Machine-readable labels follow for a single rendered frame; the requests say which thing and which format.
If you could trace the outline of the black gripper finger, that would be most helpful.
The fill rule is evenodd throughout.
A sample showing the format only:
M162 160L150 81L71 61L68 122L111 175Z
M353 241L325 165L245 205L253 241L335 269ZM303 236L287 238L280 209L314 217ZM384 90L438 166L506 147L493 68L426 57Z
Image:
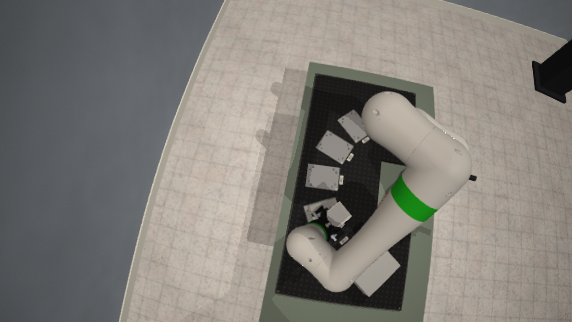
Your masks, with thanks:
M332 226L333 226L333 233L336 233L336 235L331 235L333 242L335 242L336 240L338 240L339 237L344 234L344 231L342 231L344 225L345 225L345 223L342 224L340 227L334 227L334 226L332 225ZM342 232L341 232L341 231L342 231ZM340 232L340 233L339 233L339 232ZM337 234L337 233L338 233L338 234Z
M324 209L324 207L321 206L321 207L319 207L314 213L312 213L311 215L312 215L313 217L315 217L316 219L318 219L319 214L320 214L320 212L321 212L320 217L322 217L322 218L324 218L324 219L328 219L328 218L327 218L327 211L328 211L329 209L331 209L331 208L332 208L332 207L330 206L329 208L326 207L326 208Z

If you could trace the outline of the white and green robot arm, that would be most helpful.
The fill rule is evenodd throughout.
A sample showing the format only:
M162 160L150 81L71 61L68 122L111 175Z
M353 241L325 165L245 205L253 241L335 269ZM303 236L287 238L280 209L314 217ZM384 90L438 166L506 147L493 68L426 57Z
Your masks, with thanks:
M328 243L331 222L320 219L295 228L286 241L289 255L332 292L348 289L468 180L477 179L471 175L466 141L398 93L372 96L363 108L362 125L373 141L407 168L366 223L339 250Z

